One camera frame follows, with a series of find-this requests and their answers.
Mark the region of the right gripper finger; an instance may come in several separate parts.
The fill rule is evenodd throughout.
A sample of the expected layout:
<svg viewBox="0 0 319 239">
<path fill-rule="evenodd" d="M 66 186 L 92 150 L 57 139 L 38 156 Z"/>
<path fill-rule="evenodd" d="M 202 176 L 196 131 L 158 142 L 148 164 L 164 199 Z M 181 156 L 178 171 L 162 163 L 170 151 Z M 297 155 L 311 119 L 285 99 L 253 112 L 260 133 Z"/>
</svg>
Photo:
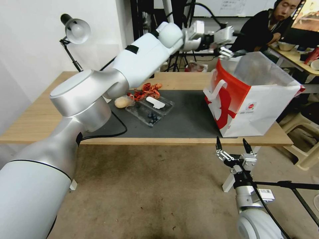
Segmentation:
<svg viewBox="0 0 319 239">
<path fill-rule="evenodd" d="M 253 149 L 251 145 L 246 141 L 245 138 L 243 138 L 243 146 L 245 149 L 245 153 L 243 154 L 243 157 L 256 157 L 257 153 L 253 152 Z"/>
<path fill-rule="evenodd" d="M 220 138 L 217 137 L 216 138 L 216 156 L 217 158 L 219 158 L 222 162 L 224 161 L 231 161 L 231 156 L 225 152 L 222 148 L 222 144 L 221 144 L 221 141 L 220 141 Z"/>
</svg>

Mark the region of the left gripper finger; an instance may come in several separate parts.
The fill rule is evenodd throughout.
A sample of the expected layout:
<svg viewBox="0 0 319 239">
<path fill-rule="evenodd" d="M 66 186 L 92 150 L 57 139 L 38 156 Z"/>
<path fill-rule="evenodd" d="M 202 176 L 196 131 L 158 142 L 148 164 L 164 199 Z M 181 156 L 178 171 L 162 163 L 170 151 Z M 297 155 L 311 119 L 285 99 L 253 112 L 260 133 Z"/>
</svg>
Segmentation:
<svg viewBox="0 0 319 239">
<path fill-rule="evenodd" d="M 231 50 L 222 46 L 219 49 L 219 58 L 229 60 L 231 58 L 241 57 L 246 55 L 246 52 L 232 52 Z"/>
</svg>

